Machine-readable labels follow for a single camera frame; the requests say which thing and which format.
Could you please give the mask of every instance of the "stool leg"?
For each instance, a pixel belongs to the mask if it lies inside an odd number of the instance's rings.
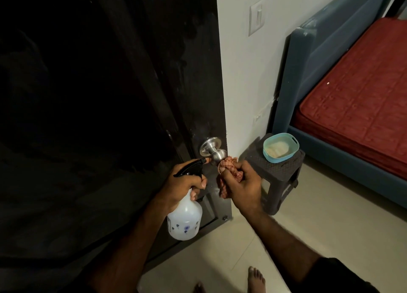
[[[282,194],[287,187],[287,183],[283,181],[270,182],[267,201],[263,205],[264,211],[269,215],[275,215],[280,208]]]

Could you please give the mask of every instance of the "teal plastic container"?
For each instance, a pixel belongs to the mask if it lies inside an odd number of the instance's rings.
[[[270,156],[269,154],[267,154],[266,152],[266,148],[276,142],[286,142],[288,144],[288,154],[280,157],[280,158],[273,158],[272,156]],[[292,136],[289,133],[279,133],[276,135],[273,135],[272,137],[269,137],[268,139],[266,139],[263,143],[263,155],[264,157],[266,157],[268,162],[271,163],[279,163],[279,162],[283,162],[284,160],[287,160],[289,158],[291,158],[300,148],[300,144],[298,143],[297,139]]]

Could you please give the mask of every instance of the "dark grey stool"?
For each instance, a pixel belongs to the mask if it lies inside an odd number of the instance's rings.
[[[275,215],[287,195],[298,186],[298,175],[305,153],[298,150],[286,161],[270,163],[263,155],[263,142],[271,136],[271,133],[266,134],[255,146],[250,147],[246,160],[257,174],[270,183],[267,196],[262,196],[262,204],[266,213]]]

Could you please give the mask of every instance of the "white wall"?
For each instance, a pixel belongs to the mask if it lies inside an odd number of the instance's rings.
[[[286,37],[332,0],[266,0],[265,25],[248,37],[258,1],[217,0],[227,148],[235,157],[266,133]]]

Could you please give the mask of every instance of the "foot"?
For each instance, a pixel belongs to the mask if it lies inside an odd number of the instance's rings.
[[[202,282],[198,282],[194,288],[194,293],[206,293]]]
[[[247,276],[247,293],[266,293],[266,280],[261,272],[249,267],[249,275]]]

